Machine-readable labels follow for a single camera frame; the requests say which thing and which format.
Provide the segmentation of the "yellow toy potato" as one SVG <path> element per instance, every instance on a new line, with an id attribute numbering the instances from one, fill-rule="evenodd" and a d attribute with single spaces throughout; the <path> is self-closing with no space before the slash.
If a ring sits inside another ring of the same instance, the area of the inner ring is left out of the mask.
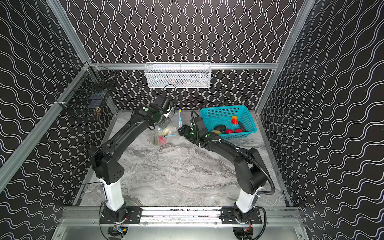
<path id="1" fill-rule="evenodd" d="M 218 134 L 218 135 L 221 135 L 222 132 L 221 131 L 218 131 L 218 130 L 213 130 L 212 133 L 215 133 L 215 134 Z"/>

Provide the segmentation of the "dark toy eggplant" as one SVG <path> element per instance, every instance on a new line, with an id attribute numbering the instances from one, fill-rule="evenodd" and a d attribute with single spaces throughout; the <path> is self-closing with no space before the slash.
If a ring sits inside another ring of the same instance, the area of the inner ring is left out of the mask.
<path id="1" fill-rule="evenodd" d="M 220 132 L 225 132 L 227 130 L 227 127 L 225 125 L 217 125 L 214 130 L 220 131 Z"/>

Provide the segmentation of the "clear zip top bag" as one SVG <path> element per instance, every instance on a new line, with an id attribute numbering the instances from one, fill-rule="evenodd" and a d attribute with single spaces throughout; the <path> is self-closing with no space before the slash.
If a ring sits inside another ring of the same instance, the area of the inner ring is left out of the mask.
<path id="1" fill-rule="evenodd" d="M 182 126 L 181 110 L 178 110 L 178 114 L 172 114 L 171 119 L 177 116 L 175 121 L 171 121 L 170 124 L 162 129 L 160 127 L 156 128 L 156 131 L 153 135 L 153 144 L 154 146 L 163 146 L 171 141 L 172 138 L 179 136 L 178 129 Z"/>

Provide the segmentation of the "teal plastic basket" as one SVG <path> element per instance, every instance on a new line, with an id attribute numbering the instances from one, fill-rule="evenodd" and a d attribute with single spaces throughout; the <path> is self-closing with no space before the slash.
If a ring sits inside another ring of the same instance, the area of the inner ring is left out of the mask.
<path id="1" fill-rule="evenodd" d="M 239 129 L 238 124 L 233 125 L 231 122 L 231 117 L 237 116 L 239 122 L 241 122 L 246 127 L 247 132 L 234 132 L 232 134 L 226 134 L 226 132 L 222 132 L 220 137 L 226 140 L 246 138 L 250 134 L 257 132 L 257 127 L 250 111 L 246 106 L 243 105 L 203 108 L 201 109 L 200 114 L 206 127 L 208 128 L 208 131 L 210 132 L 212 132 L 217 125 L 225 125 L 227 129 L 231 129 L 233 131 Z"/>

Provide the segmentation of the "orange red toy pepper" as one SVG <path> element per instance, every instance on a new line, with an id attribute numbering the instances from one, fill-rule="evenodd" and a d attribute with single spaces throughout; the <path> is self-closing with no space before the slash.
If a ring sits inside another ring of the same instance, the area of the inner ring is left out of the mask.
<path id="1" fill-rule="evenodd" d="M 238 117 L 237 116 L 232 116 L 231 117 L 231 122 L 233 125 L 237 125 L 239 120 L 238 120 Z"/>

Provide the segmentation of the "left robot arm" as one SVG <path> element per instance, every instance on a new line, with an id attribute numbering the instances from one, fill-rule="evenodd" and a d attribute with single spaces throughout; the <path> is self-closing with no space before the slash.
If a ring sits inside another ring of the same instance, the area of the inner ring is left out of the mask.
<path id="1" fill-rule="evenodd" d="M 96 177 L 104 185 L 106 206 L 112 212 L 118 212 L 126 204 L 122 195 L 121 181 L 125 168 L 119 160 L 131 143 L 145 130 L 156 127 L 165 129 L 171 122 L 170 112 L 175 103 L 161 95 L 148 105 L 140 105 L 131 114 L 131 118 L 108 141 L 99 147 L 93 147 L 88 156 Z"/>

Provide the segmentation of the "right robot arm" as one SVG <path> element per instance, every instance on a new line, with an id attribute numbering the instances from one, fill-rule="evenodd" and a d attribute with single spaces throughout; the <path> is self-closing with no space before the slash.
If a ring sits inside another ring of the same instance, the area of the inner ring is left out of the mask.
<path id="1" fill-rule="evenodd" d="M 233 163 L 240 194 L 235 209 L 247 214 L 256 207 L 260 195 L 273 195 L 276 191 L 271 175 L 258 150 L 240 148 L 208 131 L 203 118 L 195 117 L 190 125 L 183 125 L 178 134 L 199 148 L 219 154 Z"/>

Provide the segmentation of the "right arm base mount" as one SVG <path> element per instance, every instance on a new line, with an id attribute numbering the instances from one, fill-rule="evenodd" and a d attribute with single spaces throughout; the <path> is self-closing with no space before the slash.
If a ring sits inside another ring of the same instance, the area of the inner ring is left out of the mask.
<path id="1" fill-rule="evenodd" d="M 223 225 L 236 223 L 246 225 L 245 227 L 233 228 L 233 233 L 238 240 L 259 240 L 267 226 L 267 213 L 263 207 L 252 207 L 247 213 L 242 213 L 236 205 L 223 207 L 219 219 Z M 256 236 L 254 236 L 254 225 L 263 225 Z"/>

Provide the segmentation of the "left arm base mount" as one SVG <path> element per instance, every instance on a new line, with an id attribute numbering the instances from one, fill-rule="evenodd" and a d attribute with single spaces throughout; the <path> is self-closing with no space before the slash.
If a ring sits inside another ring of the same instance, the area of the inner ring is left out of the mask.
<path id="1" fill-rule="evenodd" d="M 99 208 L 99 227 L 102 232 L 103 224 L 113 224 L 108 227 L 107 234 L 102 232 L 103 237 L 107 240 L 122 240 L 128 233 L 129 227 L 125 224 L 139 224 L 142 217 L 143 209 L 140 207 L 122 206 L 117 211 L 110 210 L 106 205 Z"/>

